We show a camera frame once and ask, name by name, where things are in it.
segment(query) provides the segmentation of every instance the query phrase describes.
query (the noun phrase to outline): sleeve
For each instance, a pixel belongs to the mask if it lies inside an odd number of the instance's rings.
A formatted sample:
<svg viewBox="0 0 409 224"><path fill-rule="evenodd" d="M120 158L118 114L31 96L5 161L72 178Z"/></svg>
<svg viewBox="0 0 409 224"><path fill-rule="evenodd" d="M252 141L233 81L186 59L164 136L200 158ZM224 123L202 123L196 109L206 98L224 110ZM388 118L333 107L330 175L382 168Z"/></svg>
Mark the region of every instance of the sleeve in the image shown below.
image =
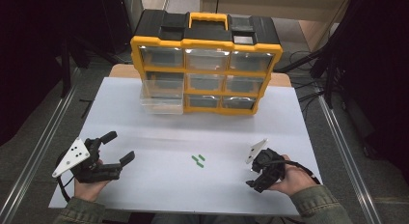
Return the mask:
<svg viewBox="0 0 409 224"><path fill-rule="evenodd" d="M105 207L101 204L87 202L73 197L54 220L54 224L101 223L104 212Z"/></svg>
<svg viewBox="0 0 409 224"><path fill-rule="evenodd" d="M307 223L352 223L345 208L325 185L301 190L290 197L303 220Z"/></svg>

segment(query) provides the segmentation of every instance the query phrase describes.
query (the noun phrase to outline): white paper sheet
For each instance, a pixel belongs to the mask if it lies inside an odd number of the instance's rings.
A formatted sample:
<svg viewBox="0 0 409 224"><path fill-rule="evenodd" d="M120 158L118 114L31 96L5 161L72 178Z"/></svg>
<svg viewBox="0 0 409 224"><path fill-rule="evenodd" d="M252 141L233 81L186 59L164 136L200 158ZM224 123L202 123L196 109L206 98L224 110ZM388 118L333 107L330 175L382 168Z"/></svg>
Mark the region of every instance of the white paper sheet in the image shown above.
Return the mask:
<svg viewBox="0 0 409 224"><path fill-rule="evenodd" d="M141 84L140 79L105 78L80 134L86 139L118 133L100 148L104 163L118 163L135 151L121 178L102 191L98 201L106 208L296 215L286 195L257 193L245 183L259 176L245 161L250 147L264 138L269 140L266 148L288 154L321 180L293 88L268 87L254 116L149 115L139 104ZM192 159L199 154L204 168ZM70 174L64 176L67 181ZM49 206L65 205L57 187Z"/></svg>

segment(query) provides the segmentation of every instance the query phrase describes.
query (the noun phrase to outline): gray floor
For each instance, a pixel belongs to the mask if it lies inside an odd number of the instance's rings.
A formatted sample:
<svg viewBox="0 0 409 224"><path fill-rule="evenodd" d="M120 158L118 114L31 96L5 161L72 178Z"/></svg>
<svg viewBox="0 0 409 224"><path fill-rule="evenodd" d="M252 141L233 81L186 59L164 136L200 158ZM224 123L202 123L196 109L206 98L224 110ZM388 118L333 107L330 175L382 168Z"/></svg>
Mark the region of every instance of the gray floor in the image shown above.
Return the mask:
<svg viewBox="0 0 409 224"><path fill-rule="evenodd" d="M185 13L186 10L196 11L198 9L198 0L189 0L189 3L186 3L190 6L188 8L182 6L183 1L186 0L169 0L168 11ZM308 54L305 52L308 51L308 48L297 21L286 19L274 19L274 21L285 51L281 62L277 65L277 68L280 68ZM130 60L128 53L122 54L121 58L126 61ZM112 68L107 62L96 56L92 56L92 60L90 67L87 70L80 69L80 73L74 78L76 90L73 93L71 103L51 138L30 186L27 191L23 191L25 196L12 223L51 223L58 213L58 210L48 208L48 203L56 187L55 181L50 176L54 169L55 160L58 154L69 146L78 135L84 123L81 116L88 104L79 100L93 99L102 78L107 76ZM293 87L312 81L308 74L309 67L310 65L302 66L301 69L303 70L297 69L289 73ZM14 183L25 167L25 162L29 160L41 139L42 132L53 111L61 102L59 99L61 90L62 85L58 84L32 113L18 134L0 147L0 162L2 162L0 167L1 204L6 202ZM300 98L314 93L315 87L306 86L296 91ZM308 100L301 102L300 108L304 109L307 102ZM347 112L341 109L341 99L337 93L334 93L334 112L383 223L409 223L407 212L409 210L408 184L404 182L399 171L388 161L371 160L365 157L362 151L362 142L356 134L355 127ZM323 182L346 207L355 223L367 223L318 99L313 100L309 105L306 126ZM129 213L109 210L106 216L111 220L125 221Z"/></svg>

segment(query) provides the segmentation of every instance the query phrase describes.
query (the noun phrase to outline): human hand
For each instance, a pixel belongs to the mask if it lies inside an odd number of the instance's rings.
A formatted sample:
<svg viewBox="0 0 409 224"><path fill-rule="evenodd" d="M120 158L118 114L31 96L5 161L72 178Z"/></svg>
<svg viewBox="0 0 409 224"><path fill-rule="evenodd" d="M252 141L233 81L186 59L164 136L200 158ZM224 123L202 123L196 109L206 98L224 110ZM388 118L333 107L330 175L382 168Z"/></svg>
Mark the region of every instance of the human hand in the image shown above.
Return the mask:
<svg viewBox="0 0 409 224"><path fill-rule="evenodd" d="M94 202L99 196L99 193L110 181L94 182L94 183L81 183L75 179L74 183L74 197L88 202Z"/></svg>
<svg viewBox="0 0 409 224"><path fill-rule="evenodd" d="M290 160L288 155L283 154L285 160ZM313 179L302 169L286 164L286 176L281 182L271 185L269 190L277 190L288 196L293 195L308 187L315 186Z"/></svg>

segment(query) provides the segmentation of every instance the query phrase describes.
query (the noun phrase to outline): small green piece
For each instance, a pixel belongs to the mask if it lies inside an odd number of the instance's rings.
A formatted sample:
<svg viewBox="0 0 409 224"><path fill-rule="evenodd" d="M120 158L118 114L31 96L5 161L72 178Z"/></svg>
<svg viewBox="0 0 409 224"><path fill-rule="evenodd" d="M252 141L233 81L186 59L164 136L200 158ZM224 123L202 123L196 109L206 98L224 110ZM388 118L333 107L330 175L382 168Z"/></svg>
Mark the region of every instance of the small green piece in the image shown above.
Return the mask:
<svg viewBox="0 0 409 224"><path fill-rule="evenodd" d="M202 161L205 161L205 158L204 158L201 154L199 154L199 158L200 158Z"/></svg>
<svg viewBox="0 0 409 224"><path fill-rule="evenodd" d="M205 167L204 165L202 165L202 164L199 163L199 162L196 162L196 164L199 165L199 167L201 167L201 168L204 168L204 167Z"/></svg>

